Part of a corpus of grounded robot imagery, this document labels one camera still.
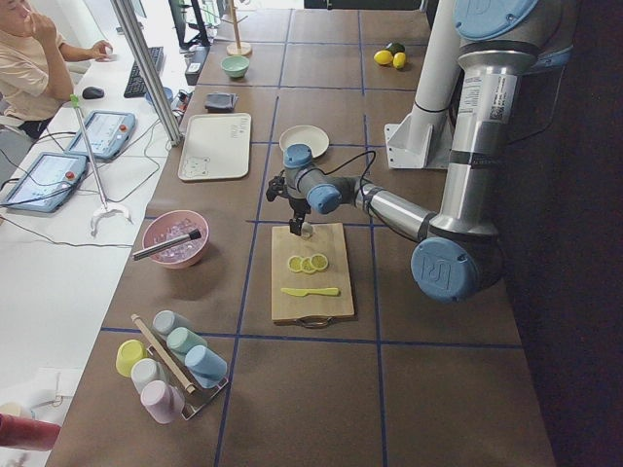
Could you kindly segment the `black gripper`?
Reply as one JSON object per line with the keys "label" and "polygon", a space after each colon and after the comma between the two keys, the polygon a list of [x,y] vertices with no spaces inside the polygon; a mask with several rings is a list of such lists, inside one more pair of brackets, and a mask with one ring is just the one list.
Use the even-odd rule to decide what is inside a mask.
{"label": "black gripper", "polygon": [[304,221],[311,213],[311,207],[305,198],[297,198],[292,194],[288,195],[288,202],[293,210],[292,217],[288,221],[289,231],[296,236],[301,236]]}

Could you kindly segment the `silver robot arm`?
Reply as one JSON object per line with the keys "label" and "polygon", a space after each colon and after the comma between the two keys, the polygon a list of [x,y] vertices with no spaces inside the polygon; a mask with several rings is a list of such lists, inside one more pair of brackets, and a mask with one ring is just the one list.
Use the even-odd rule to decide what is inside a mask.
{"label": "silver robot arm", "polygon": [[364,176],[330,176],[303,144],[284,151],[268,199],[289,201],[293,234],[308,214],[343,204],[378,218],[416,243],[412,276],[434,300],[458,302],[491,287],[502,272],[493,187],[520,84],[566,64],[578,11],[575,1],[438,3],[412,110],[385,129],[391,167],[446,169],[438,211]]}

